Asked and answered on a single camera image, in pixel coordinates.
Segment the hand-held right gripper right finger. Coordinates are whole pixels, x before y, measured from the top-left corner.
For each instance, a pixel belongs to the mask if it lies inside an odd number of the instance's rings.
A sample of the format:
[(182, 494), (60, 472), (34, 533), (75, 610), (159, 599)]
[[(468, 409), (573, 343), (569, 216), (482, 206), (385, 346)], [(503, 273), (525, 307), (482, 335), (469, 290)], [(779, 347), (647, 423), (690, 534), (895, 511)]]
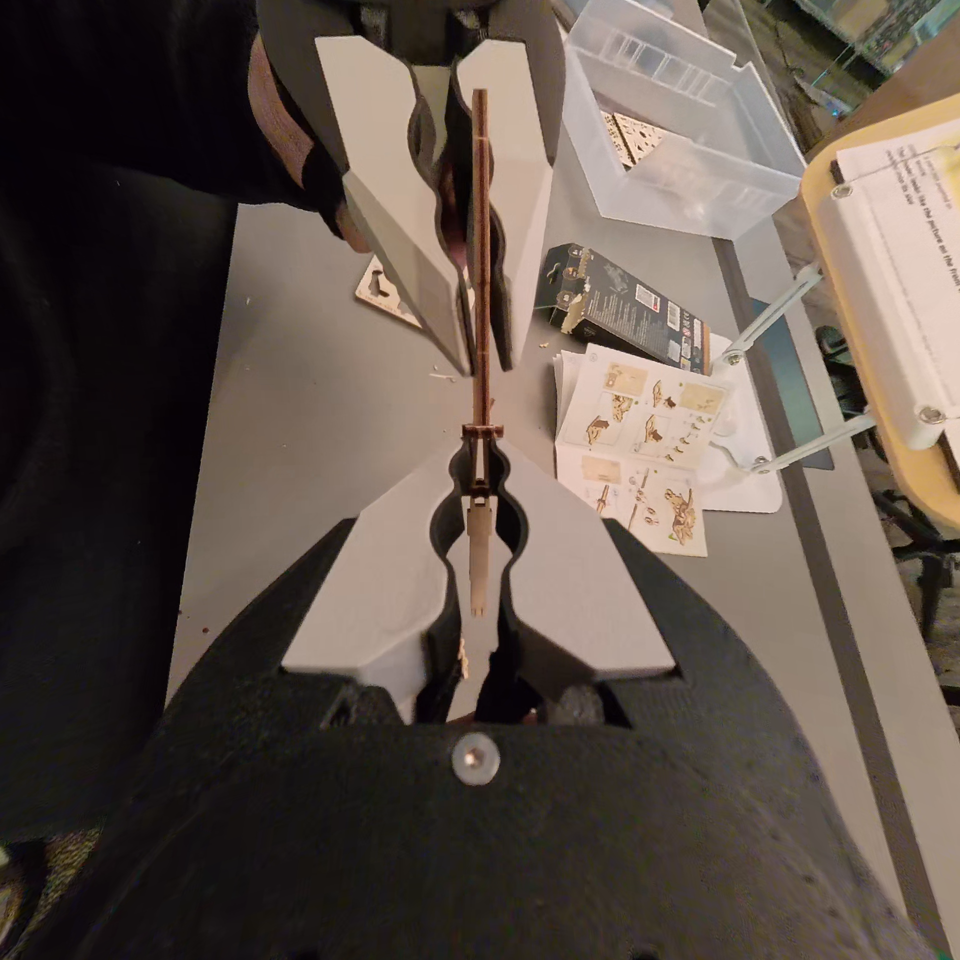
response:
[(501, 601), (518, 674), (542, 698), (599, 682), (665, 675), (676, 662), (601, 515), (509, 442), (500, 515), (516, 517)]

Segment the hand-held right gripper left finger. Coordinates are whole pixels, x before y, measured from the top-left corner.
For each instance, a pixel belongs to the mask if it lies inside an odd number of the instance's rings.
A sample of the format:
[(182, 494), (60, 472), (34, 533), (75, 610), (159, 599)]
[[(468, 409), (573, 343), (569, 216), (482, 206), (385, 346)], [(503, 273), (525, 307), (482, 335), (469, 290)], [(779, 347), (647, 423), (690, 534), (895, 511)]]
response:
[(450, 575), (430, 524), (454, 492), (454, 455), (437, 450), (358, 514), (283, 656), (286, 672), (381, 688), (402, 721), (413, 721), (437, 672), (427, 631), (445, 607)]

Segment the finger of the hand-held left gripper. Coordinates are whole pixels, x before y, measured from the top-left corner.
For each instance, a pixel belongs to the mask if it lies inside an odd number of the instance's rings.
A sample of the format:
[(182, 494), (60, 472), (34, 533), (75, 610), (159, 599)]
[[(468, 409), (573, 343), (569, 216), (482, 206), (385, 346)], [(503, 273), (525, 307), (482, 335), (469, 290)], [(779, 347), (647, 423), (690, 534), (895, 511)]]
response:
[(522, 42), (484, 39), (452, 67), (446, 158), (465, 174), (472, 213), (472, 101), (486, 90), (489, 152), (489, 322), (501, 369), (522, 359), (533, 312), (553, 181), (532, 70)]
[(414, 75), (360, 35), (317, 37), (315, 46), (345, 150), (351, 216), (422, 328), (470, 377), (466, 284), (442, 241), (440, 197), (411, 146), (421, 103)]

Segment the long wooden shaft with collars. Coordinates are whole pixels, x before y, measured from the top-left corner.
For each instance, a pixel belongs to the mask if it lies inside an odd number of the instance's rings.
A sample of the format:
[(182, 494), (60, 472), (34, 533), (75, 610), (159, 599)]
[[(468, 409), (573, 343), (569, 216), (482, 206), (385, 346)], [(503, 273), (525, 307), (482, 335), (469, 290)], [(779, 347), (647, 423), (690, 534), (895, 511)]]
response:
[(472, 286), (474, 291), (475, 375), (472, 421), (462, 428), (471, 458), (472, 479), (467, 494), (466, 534), (470, 612), (483, 618), (488, 606), (490, 543), (494, 512), (490, 479), (490, 449), (500, 430), (491, 420), (491, 150), (486, 88), (475, 88), (472, 123)]

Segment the person's left hand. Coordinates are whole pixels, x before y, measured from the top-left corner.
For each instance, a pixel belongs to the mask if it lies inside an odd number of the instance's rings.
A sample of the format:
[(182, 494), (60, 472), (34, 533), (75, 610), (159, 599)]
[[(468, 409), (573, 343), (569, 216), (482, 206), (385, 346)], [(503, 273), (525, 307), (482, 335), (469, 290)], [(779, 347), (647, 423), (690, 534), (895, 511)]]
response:
[(299, 205), (318, 213), (330, 233), (354, 252), (369, 254), (371, 246), (348, 208), (341, 175), (300, 115), (289, 109), (259, 32), (250, 47), (246, 93), (254, 122), (296, 188)]

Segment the laser-cut wooden part sheet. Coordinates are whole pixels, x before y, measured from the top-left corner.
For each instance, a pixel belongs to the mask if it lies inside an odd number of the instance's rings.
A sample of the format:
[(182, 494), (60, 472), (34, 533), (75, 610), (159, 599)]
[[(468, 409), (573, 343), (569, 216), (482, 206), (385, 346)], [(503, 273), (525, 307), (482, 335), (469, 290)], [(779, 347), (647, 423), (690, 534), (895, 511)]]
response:
[(600, 110), (606, 135), (625, 171), (634, 169), (666, 139), (667, 130), (619, 112)]
[(370, 258), (357, 287), (355, 299), (390, 318), (401, 321), (419, 330), (421, 324), (403, 301), (399, 289), (390, 281), (383, 270), (380, 260), (374, 255)]

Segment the instruction booklet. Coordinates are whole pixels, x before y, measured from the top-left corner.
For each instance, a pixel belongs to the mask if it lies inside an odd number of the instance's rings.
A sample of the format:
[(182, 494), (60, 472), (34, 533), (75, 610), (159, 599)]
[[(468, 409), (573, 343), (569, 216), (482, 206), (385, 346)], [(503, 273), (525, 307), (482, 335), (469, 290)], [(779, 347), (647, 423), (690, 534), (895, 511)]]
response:
[(558, 482), (654, 553), (707, 557), (698, 471), (731, 389), (598, 345), (558, 353), (554, 374)]

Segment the black kit box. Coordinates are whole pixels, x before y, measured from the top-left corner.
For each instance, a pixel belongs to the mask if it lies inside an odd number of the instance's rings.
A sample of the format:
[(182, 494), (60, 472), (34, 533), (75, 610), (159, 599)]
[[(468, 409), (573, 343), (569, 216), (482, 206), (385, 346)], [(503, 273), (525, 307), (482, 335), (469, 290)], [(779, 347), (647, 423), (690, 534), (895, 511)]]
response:
[(583, 344), (695, 374), (711, 369), (711, 331), (701, 318), (586, 246), (548, 249), (534, 312)]

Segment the clear plastic bin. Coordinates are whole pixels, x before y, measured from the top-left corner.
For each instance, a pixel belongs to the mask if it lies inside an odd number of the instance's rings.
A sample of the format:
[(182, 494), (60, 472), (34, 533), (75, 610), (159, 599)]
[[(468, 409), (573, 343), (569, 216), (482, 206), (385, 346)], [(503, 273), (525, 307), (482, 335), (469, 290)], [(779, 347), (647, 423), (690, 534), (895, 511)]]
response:
[[(736, 240), (797, 195), (806, 163), (756, 66), (665, 8), (585, 3), (565, 42), (563, 126), (603, 217)], [(625, 171), (601, 110), (666, 138)]]

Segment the wooden clipboard board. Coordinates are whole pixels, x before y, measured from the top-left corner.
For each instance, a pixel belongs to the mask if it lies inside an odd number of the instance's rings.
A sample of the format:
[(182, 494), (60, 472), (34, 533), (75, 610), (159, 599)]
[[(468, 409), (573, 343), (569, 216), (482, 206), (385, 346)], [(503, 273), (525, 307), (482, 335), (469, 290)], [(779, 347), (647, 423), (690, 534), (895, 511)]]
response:
[(872, 126), (861, 128), (843, 137), (810, 162), (801, 179), (800, 189), (803, 186), (821, 186), (827, 178), (831, 178), (836, 186), (844, 184), (844, 177), (839, 170), (836, 159), (837, 153), (841, 149), (912, 134), (927, 127), (946, 123), (954, 118), (958, 119), (959, 124), (958, 104), (958, 95), (953, 95)]

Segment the white document stand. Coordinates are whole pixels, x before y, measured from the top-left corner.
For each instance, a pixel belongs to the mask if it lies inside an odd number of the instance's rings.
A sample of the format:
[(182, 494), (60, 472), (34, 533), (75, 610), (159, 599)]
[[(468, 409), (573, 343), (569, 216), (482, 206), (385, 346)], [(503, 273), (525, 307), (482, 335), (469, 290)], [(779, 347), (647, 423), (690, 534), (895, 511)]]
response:
[(919, 323), (901, 283), (899, 260), (879, 230), (870, 226), (862, 191), (854, 183), (804, 185), (800, 197), (819, 255), (794, 284), (769, 306), (730, 347), (716, 357), (714, 374), (743, 360), (762, 333), (789, 306), (822, 279), (829, 279), (838, 318), (867, 399), (864, 414), (844, 426), (755, 465), (751, 474), (771, 474), (873, 426), (895, 478), (921, 508), (958, 528), (958, 403), (949, 398), (947, 378), (934, 361), (947, 361), (958, 374), (958, 347), (937, 346)]

